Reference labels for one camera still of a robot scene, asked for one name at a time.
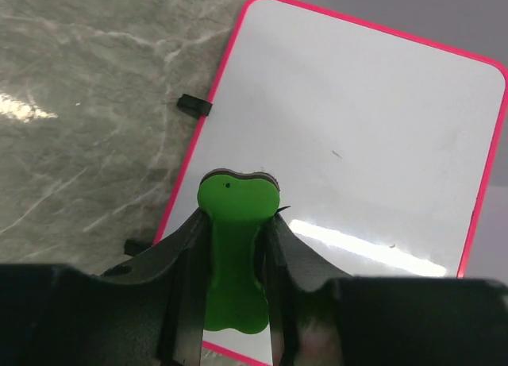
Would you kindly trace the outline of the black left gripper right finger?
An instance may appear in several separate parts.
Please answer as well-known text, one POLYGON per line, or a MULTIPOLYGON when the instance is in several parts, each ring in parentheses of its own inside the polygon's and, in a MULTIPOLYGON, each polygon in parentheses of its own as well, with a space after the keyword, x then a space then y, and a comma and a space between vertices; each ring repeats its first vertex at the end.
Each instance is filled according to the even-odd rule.
POLYGON ((264 229, 276 365, 504 365, 507 288, 489 279, 352 276, 280 216, 264 229))

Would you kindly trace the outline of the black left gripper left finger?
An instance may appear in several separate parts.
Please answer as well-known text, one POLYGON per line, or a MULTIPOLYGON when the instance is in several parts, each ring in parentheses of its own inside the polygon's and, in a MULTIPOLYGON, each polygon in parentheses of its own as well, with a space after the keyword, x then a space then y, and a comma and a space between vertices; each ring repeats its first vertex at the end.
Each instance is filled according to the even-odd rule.
POLYGON ((199 364, 209 227, 195 211, 102 275, 66 264, 2 265, 2 364, 199 364))

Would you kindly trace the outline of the green bone-shaped eraser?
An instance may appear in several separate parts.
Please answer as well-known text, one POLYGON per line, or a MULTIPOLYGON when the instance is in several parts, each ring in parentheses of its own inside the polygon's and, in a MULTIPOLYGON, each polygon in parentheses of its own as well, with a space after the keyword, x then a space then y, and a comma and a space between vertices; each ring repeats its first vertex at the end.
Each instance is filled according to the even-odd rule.
POLYGON ((279 185, 265 172, 215 169, 199 184, 197 201, 211 226, 204 329, 258 334, 269 317, 264 287, 256 275, 256 240, 279 209, 279 185))

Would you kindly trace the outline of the pink-framed whiteboard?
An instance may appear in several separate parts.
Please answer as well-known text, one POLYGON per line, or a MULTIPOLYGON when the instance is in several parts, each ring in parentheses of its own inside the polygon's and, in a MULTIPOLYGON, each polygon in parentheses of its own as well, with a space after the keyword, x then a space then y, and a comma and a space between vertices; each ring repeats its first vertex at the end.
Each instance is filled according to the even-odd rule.
MULTIPOLYGON (((304 2, 248 0, 208 99, 179 106, 198 125, 154 245, 203 212, 211 171, 265 172, 274 217, 343 272, 466 279, 507 109, 501 64, 304 2)), ((206 300, 210 277, 209 262, 206 300)), ((203 329, 202 347, 276 365, 270 318, 252 335, 203 329)))

